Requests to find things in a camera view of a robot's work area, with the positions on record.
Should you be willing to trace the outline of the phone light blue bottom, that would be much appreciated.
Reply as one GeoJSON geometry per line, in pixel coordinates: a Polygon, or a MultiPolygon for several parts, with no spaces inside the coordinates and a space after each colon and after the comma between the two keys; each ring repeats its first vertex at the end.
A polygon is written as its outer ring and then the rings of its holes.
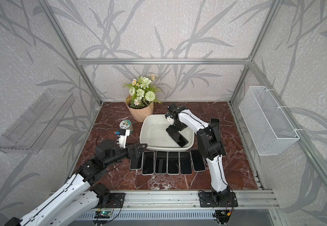
{"type": "Polygon", "coordinates": [[[188,144],[188,140],[181,135],[180,133],[175,133],[173,134],[173,140],[180,146],[184,147],[185,145],[188,144]]]}

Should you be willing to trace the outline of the phone with pink case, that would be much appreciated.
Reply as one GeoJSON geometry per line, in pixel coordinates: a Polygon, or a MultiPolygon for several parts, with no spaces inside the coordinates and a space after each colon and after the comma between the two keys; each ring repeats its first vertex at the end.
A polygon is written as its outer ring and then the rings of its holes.
{"type": "Polygon", "coordinates": [[[145,151],[143,153],[142,159],[142,175],[152,175],[155,170],[155,152],[154,151],[145,151]]]}

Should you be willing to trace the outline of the phone with cream case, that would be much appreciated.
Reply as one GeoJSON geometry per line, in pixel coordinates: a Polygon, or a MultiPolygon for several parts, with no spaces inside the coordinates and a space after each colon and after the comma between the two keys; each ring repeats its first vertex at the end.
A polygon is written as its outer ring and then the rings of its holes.
{"type": "Polygon", "coordinates": [[[179,152],[169,152],[167,163],[167,173],[169,175],[178,175],[180,172],[179,152]]]}

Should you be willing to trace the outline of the phone with light blue case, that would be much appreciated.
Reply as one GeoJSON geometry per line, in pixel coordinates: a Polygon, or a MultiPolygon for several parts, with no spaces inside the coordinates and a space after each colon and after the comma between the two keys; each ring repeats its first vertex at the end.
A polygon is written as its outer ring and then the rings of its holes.
{"type": "Polygon", "coordinates": [[[167,158],[168,158],[167,152],[164,151],[156,152],[155,174],[167,173],[167,158]]]}

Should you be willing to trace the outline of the large phone pink case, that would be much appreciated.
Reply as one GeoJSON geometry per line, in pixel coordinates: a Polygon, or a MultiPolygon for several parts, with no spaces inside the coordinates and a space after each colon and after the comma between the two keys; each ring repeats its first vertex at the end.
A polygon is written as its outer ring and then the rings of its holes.
{"type": "Polygon", "coordinates": [[[218,118],[210,118],[210,126],[215,131],[220,131],[220,119],[218,118]]]}

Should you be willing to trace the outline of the large phone grey case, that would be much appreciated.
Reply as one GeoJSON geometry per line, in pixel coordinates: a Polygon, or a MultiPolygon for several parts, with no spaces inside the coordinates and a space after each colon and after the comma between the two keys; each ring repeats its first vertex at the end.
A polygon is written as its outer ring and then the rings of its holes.
{"type": "Polygon", "coordinates": [[[195,172],[202,172],[206,170],[205,161],[198,149],[191,149],[192,164],[195,172]]]}

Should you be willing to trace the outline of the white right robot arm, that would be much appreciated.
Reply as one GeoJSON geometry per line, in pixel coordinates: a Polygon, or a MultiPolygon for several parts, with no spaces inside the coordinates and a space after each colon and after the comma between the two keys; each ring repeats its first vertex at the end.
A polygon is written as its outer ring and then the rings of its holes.
{"type": "Polygon", "coordinates": [[[236,195],[228,185],[223,170],[223,157],[226,156],[226,151],[219,124],[204,122],[185,106],[172,104],[167,107],[167,111],[165,118],[170,126],[166,132],[179,146],[183,147],[187,144],[180,131],[190,128],[196,134],[199,153],[206,159],[209,167],[214,204],[223,207],[230,203],[232,207],[237,207],[236,195]]]}

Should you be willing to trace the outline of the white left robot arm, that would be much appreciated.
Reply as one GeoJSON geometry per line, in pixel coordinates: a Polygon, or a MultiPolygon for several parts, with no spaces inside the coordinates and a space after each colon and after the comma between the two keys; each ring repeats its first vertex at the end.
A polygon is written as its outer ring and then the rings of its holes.
{"type": "Polygon", "coordinates": [[[147,144],[119,147],[113,140],[104,140],[96,147],[94,158],[79,170],[51,197],[21,218],[13,217],[7,226],[67,226],[84,212],[112,203],[110,190],[99,180],[107,168],[124,159],[138,159],[147,144]]]}

